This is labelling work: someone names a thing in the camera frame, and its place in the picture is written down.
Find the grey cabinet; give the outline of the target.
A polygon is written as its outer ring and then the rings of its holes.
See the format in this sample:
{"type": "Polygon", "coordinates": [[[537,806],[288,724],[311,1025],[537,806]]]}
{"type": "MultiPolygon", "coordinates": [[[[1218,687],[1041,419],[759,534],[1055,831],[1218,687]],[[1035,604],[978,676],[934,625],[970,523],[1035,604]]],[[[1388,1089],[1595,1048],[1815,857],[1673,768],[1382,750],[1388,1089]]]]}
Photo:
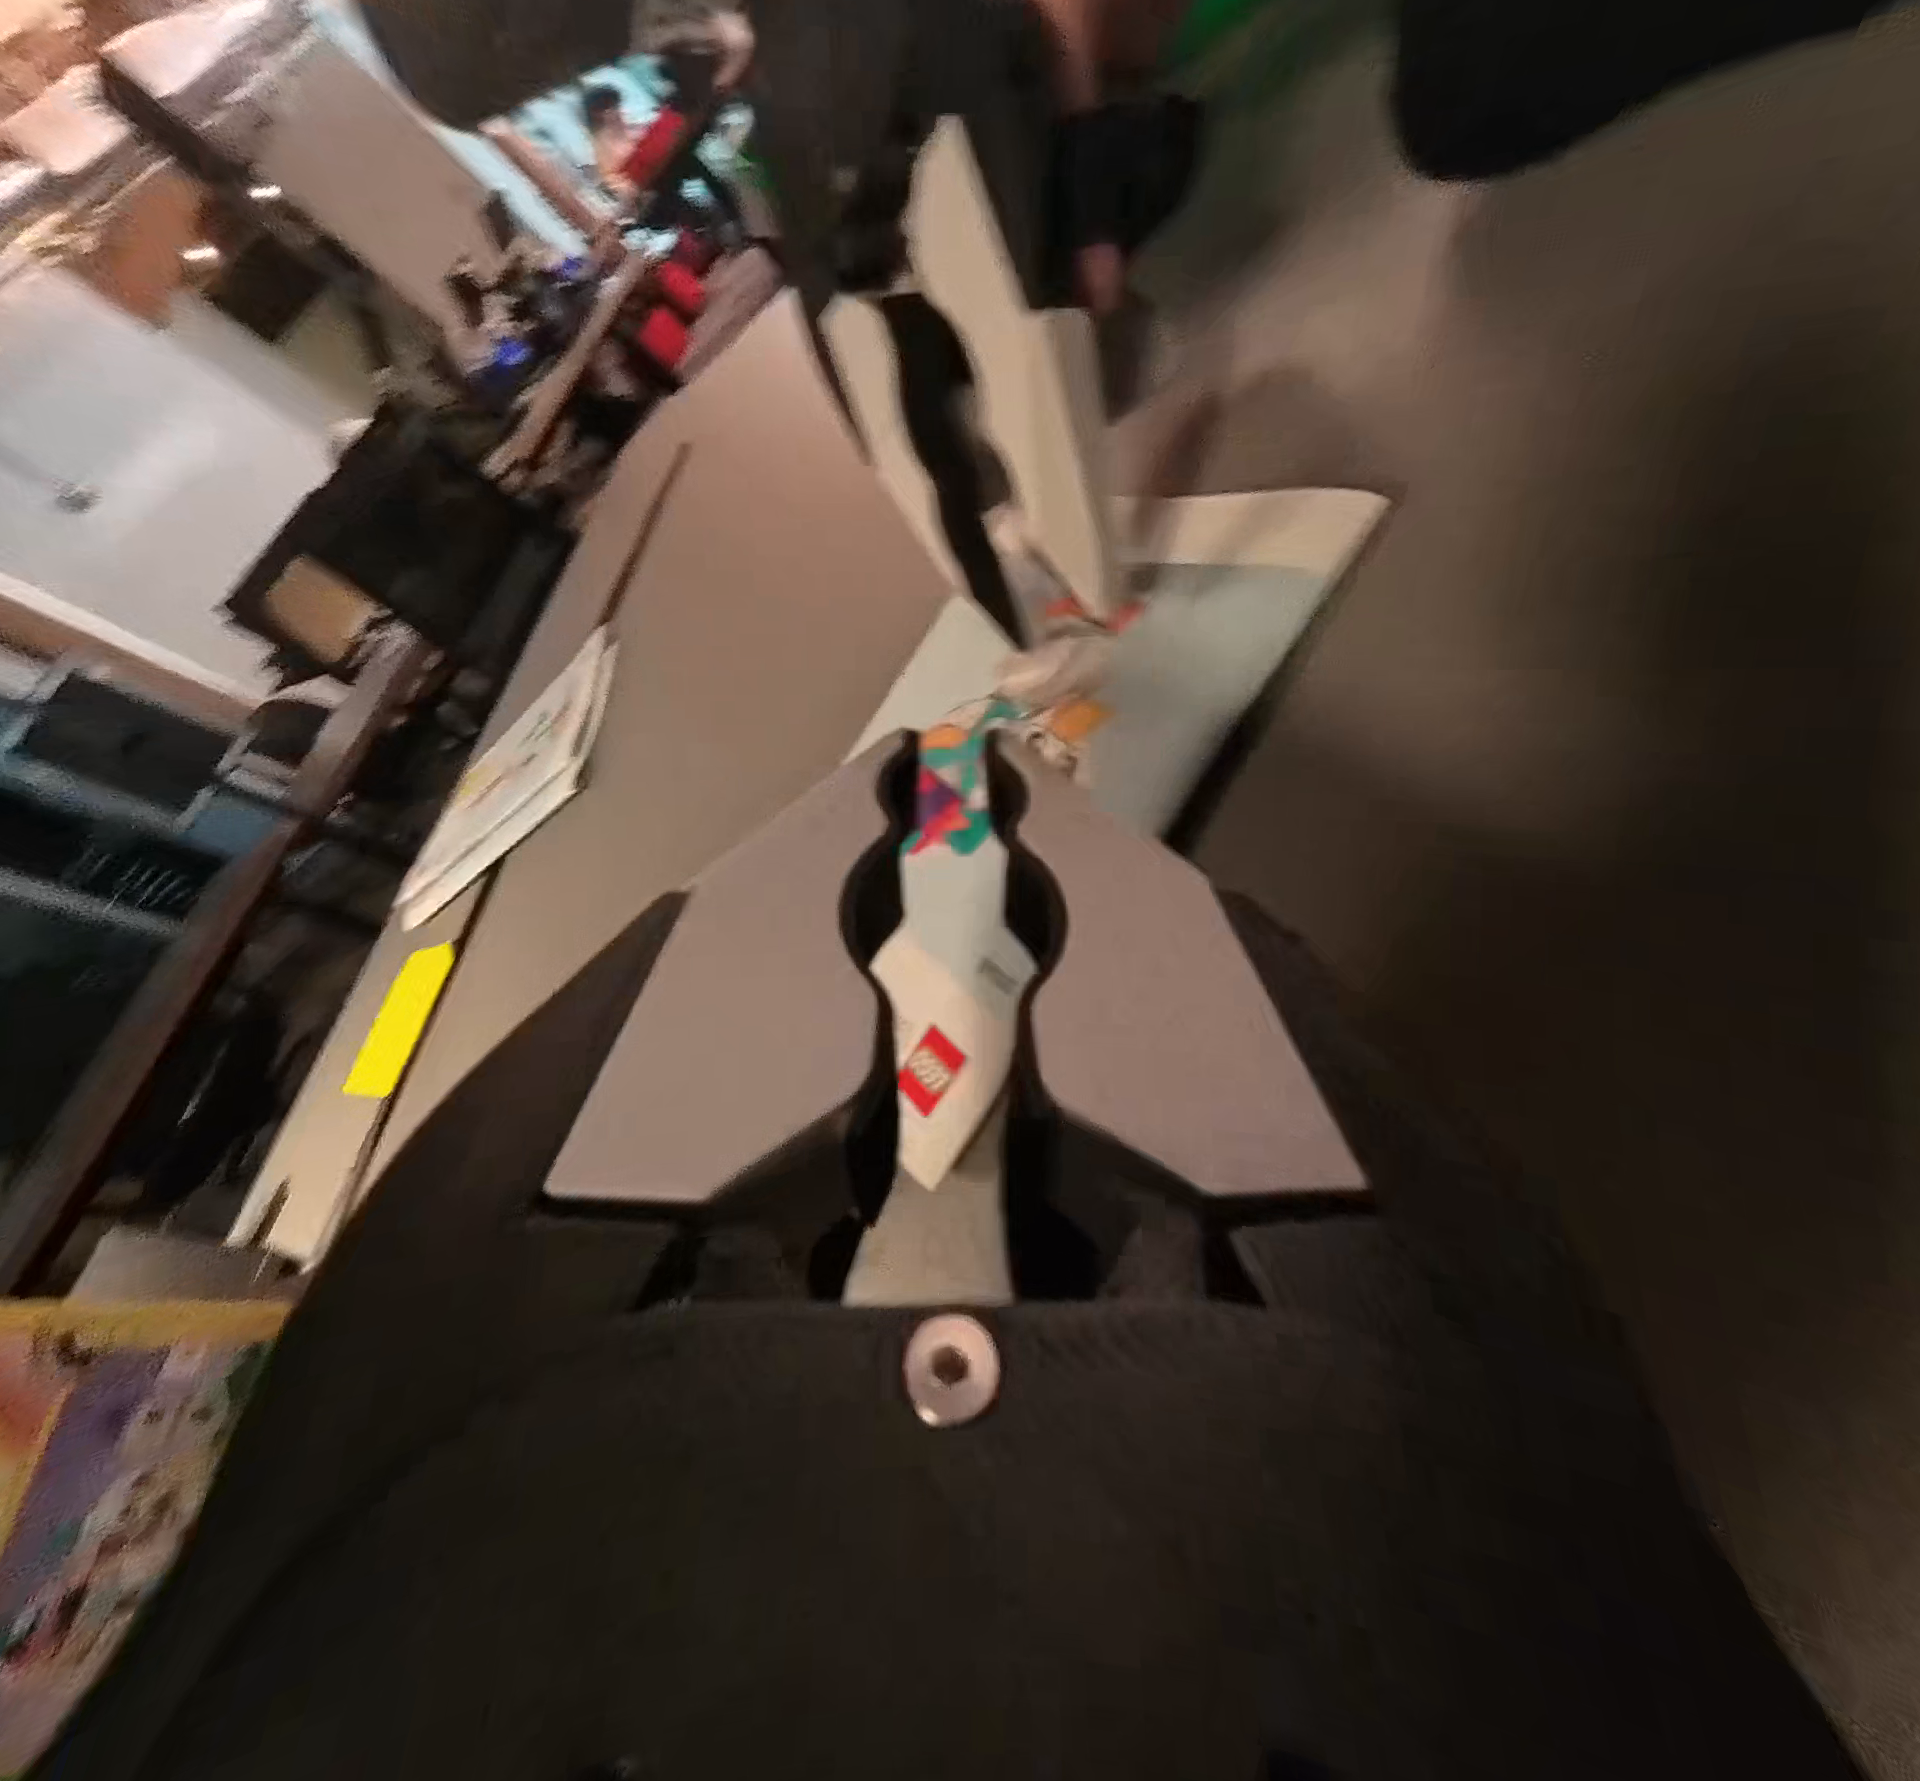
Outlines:
{"type": "Polygon", "coordinates": [[[100,53],[100,88],[153,146],[311,224],[418,318],[491,254],[488,187],[410,103],[291,3],[204,0],[100,53]]]}

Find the white printed paper bag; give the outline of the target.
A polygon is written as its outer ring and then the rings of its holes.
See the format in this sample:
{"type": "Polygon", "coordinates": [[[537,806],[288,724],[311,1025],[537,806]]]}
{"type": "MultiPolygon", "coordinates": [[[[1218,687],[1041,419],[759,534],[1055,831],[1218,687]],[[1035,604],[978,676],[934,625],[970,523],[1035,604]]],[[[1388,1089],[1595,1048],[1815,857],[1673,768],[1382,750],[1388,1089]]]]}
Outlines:
{"type": "Polygon", "coordinates": [[[994,820],[994,746],[1068,779],[1086,773],[1110,719],[1099,690],[1111,632],[1062,599],[1033,646],[1011,643],[965,597],[926,629],[869,722],[917,742],[899,850],[900,925],[869,975],[895,1016],[899,1164],[937,1189],[984,1129],[1011,1075],[1038,959],[1005,919],[1009,846],[994,820]]]}

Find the dark wooden bar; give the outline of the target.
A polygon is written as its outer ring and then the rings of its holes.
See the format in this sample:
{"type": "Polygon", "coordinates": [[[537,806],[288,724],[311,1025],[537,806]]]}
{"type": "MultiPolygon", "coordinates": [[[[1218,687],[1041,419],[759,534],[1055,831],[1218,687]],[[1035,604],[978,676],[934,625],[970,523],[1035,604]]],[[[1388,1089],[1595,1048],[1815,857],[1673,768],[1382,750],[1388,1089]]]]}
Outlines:
{"type": "Polygon", "coordinates": [[[3,1191],[3,1295],[31,1288],[74,1232],[159,1065],[225,981],[287,859],[333,823],[370,746],[406,710],[434,658],[437,651],[414,632],[382,638],[347,697],[325,715],[261,841],[224,868],[159,953],[3,1191]]]}

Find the light blue instruction booklet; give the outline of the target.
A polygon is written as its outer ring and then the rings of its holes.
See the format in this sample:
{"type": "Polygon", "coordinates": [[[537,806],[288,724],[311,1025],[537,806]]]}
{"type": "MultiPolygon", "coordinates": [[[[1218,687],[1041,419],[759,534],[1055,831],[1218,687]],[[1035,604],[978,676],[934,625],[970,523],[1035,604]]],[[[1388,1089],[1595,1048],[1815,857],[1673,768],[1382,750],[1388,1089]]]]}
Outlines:
{"type": "Polygon", "coordinates": [[[1167,833],[1388,509],[1384,495],[1350,486],[1149,500],[1111,632],[1068,609],[1060,634],[1020,653],[951,597],[851,751],[996,700],[1093,808],[1167,833]]]}

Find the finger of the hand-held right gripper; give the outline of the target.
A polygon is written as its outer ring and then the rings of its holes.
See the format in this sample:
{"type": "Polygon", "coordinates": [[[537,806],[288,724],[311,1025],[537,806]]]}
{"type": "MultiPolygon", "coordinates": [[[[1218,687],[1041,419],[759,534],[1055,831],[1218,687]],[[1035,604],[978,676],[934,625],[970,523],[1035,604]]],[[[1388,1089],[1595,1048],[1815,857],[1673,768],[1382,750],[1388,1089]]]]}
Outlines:
{"type": "Polygon", "coordinates": [[[1116,604],[1097,337],[1078,306],[1031,306],[971,138],[939,118],[915,161],[906,250],[971,368],[974,413],[1030,542],[1086,609],[1116,604]]]}
{"type": "Polygon", "coordinates": [[[822,313],[822,351],[869,467],[936,568],[1014,648],[1030,648],[1025,523],[955,325],[923,294],[838,294],[822,313]]]}

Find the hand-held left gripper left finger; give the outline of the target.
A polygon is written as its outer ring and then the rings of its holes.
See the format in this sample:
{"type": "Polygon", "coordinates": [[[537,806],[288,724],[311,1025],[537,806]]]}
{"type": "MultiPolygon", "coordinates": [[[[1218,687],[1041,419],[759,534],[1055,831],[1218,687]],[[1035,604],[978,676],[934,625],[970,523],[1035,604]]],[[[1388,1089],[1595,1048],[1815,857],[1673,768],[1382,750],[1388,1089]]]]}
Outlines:
{"type": "Polygon", "coordinates": [[[881,841],[893,732],[687,892],[544,1184],[550,1202],[713,1202],[867,1078],[876,995],[840,928],[881,841]]]}

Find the yellow sticky note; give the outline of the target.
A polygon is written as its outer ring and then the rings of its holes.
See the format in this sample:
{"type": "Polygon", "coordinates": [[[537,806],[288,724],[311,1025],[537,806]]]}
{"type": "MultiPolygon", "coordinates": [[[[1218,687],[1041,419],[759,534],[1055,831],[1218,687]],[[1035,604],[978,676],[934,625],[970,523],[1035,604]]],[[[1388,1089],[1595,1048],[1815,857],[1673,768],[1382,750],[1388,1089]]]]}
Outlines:
{"type": "Polygon", "coordinates": [[[385,1102],[396,1094],[457,957],[456,945],[443,942],[403,959],[351,1061],[342,1083],[347,1098],[385,1102]]]}

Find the small white printed leaflet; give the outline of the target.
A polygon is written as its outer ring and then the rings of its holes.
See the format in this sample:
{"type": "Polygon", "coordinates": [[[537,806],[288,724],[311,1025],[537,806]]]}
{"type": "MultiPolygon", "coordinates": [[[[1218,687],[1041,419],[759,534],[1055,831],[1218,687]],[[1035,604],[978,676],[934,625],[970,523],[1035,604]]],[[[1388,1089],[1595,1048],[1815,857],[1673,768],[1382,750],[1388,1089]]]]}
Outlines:
{"type": "Polygon", "coordinates": [[[393,914],[401,929],[421,929],[581,792],[615,658],[615,637],[594,629],[550,687],[470,760],[399,882],[393,914]]]}

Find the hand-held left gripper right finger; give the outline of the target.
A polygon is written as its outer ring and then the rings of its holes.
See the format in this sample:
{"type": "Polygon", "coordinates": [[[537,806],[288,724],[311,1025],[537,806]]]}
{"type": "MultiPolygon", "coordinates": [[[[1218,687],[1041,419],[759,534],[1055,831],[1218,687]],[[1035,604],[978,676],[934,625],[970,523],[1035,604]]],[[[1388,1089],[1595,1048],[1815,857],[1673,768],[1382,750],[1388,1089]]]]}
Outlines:
{"type": "Polygon", "coordinates": [[[1031,1004],[1059,1110],[1202,1199],[1365,1199],[1213,885],[1028,751],[994,766],[1018,776],[1015,844],[1064,919],[1031,1004]]]}

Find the colourful printed cardboard box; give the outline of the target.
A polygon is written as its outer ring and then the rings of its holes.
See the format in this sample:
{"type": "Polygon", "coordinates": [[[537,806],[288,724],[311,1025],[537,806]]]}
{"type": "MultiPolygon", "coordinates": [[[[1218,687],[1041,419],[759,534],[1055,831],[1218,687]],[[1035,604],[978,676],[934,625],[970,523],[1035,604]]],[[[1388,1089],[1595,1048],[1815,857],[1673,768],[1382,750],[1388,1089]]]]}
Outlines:
{"type": "Polygon", "coordinates": [[[56,1744],[169,1571],[288,1314],[3,1301],[3,1778],[56,1744]]]}

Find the black chair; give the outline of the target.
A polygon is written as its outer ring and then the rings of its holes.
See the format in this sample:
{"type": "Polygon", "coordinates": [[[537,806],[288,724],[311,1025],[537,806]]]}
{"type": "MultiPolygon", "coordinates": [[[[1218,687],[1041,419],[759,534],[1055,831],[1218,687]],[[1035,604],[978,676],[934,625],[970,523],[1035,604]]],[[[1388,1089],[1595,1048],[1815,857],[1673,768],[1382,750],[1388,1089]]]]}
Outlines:
{"type": "Polygon", "coordinates": [[[353,683],[385,634],[485,680],[512,665],[575,550],[430,413],[387,402],[255,556],[228,625],[284,686],[353,683]]]}

